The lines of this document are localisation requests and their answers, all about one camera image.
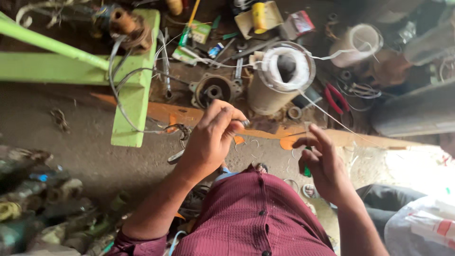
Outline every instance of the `shirt sleeve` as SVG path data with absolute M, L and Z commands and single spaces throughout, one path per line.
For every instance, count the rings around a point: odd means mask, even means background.
M 120 230 L 108 256 L 162 256 L 166 248 L 166 236 L 152 240 L 129 238 Z

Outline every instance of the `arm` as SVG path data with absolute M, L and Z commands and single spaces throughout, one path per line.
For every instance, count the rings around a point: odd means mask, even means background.
M 123 225 L 126 236 L 151 240 L 167 233 L 188 192 L 220 166 L 235 133 L 244 128 L 233 119 L 246 117 L 227 102 L 212 102 L 191 133 L 175 169 Z
M 314 124 L 309 130 L 316 138 L 301 138 L 293 147 L 307 145 L 316 148 L 304 150 L 298 164 L 301 173 L 307 164 L 321 197 L 338 207 L 341 254 L 389 255 L 331 139 Z

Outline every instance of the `foot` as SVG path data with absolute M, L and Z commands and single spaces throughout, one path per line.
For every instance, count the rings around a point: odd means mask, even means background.
M 308 198 L 313 198 L 313 199 L 321 198 L 321 196 L 319 195 L 315 186 L 309 185 L 309 184 L 303 186 L 303 194 L 305 196 L 307 196 Z
M 256 167 L 256 170 L 260 173 L 263 173 L 263 174 L 266 174 L 268 173 L 268 169 L 267 169 L 267 166 L 265 164 L 258 164 L 258 166 Z

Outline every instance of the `yellow spool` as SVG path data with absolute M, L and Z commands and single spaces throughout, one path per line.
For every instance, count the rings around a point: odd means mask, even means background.
M 267 31 L 265 24 L 265 3 L 255 3 L 252 8 L 254 33 L 262 34 Z

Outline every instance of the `pliers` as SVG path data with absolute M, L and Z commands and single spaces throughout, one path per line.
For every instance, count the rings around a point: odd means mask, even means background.
M 331 83 L 329 83 L 328 81 L 326 81 L 324 79 L 321 79 L 320 76 L 317 76 L 317 78 L 321 82 L 321 84 L 325 87 L 324 94 L 325 94 L 325 97 L 327 98 L 327 101 L 329 102 L 330 106 L 333 107 L 334 110 L 338 114 L 342 115 L 344 112 L 337 105 L 332 94 L 335 95 L 335 97 L 339 101 L 339 103 L 340 103 L 341 107 L 344 109 L 344 111 L 346 111 L 346 112 L 351 111 L 351 108 L 349 107 L 349 104 L 346 101 L 346 99 L 343 97 L 343 95 L 337 89 L 335 89 L 335 87 Z

